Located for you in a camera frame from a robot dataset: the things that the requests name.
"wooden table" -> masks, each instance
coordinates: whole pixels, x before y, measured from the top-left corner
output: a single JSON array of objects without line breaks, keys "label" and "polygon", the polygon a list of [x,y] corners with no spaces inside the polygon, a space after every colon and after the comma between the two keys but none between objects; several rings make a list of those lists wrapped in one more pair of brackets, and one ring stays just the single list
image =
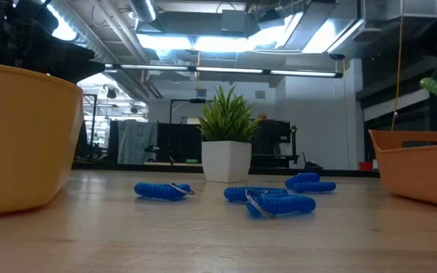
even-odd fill
[{"label": "wooden table", "polygon": [[[247,184],[282,187],[285,178]],[[191,183],[198,194],[139,199],[139,181]],[[0,215],[0,272],[437,273],[437,206],[390,196],[375,179],[335,181],[334,194],[314,195],[312,214],[256,219],[224,200],[223,189],[240,184],[74,171],[47,206]]]}]

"plastic bin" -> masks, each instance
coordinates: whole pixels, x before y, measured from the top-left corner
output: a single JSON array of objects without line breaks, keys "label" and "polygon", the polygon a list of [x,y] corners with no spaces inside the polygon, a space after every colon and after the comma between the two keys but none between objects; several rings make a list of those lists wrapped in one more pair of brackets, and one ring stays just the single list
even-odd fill
[{"label": "plastic bin", "polygon": [[437,145],[402,148],[411,141],[437,142],[437,132],[369,132],[387,190],[437,204]]},{"label": "plastic bin", "polygon": [[67,181],[82,96],[67,81],[0,65],[0,212],[41,206]]}]

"potted plant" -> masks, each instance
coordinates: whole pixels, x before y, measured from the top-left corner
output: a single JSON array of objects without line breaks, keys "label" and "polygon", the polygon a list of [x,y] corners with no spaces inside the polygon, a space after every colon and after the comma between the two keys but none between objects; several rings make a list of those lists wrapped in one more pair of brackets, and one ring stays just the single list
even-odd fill
[{"label": "potted plant", "polygon": [[202,142],[202,166],[210,181],[244,181],[249,173],[250,140],[259,120],[251,121],[252,105],[234,88],[225,95],[220,86],[213,103],[203,106],[200,129],[208,141]]}]

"gray curtain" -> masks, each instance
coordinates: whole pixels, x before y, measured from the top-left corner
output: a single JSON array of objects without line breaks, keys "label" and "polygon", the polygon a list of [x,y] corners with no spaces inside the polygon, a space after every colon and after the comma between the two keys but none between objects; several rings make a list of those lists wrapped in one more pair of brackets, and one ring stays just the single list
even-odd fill
[{"label": "gray curtain", "polygon": [[144,164],[149,158],[156,159],[154,153],[144,149],[156,145],[157,123],[119,121],[118,129],[118,164]]}]

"blue coiled keychain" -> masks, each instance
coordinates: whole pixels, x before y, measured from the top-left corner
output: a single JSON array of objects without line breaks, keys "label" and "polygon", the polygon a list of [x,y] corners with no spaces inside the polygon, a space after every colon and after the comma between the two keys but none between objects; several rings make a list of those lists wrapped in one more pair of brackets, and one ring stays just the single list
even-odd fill
[{"label": "blue coiled keychain", "polygon": [[195,195],[190,185],[174,183],[170,184],[148,184],[139,182],[134,186],[134,192],[149,198],[159,198],[171,201],[183,199],[187,194]]},{"label": "blue coiled keychain", "polygon": [[274,218],[277,214],[292,212],[308,213],[316,208],[313,198],[301,195],[284,195],[283,193],[259,196],[253,191],[246,192],[247,210],[252,216],[261,214]]},{"label": "blue coiled keychain", "polygon": [[293,190],[296,193],[324,193],[335,190],[337,185],[333,182],[300,182],[293,185]]},{"label": "blue coiled keychain", "polygon": [[224,196],[231,202],[246,202],[246,191],[252,190],[258,195],[273,194],[273,193],[287,193],[285,189],[268,188],[268,187],[229,187],[224,190]]},{"label": "blue coiled keychain", "polygon": [[319,182],[319,174],[317,173],[298,174],[286,180],[285,185],[287,189],[292,190],[293,185],[301,182],[311,182],[311,183]]}]

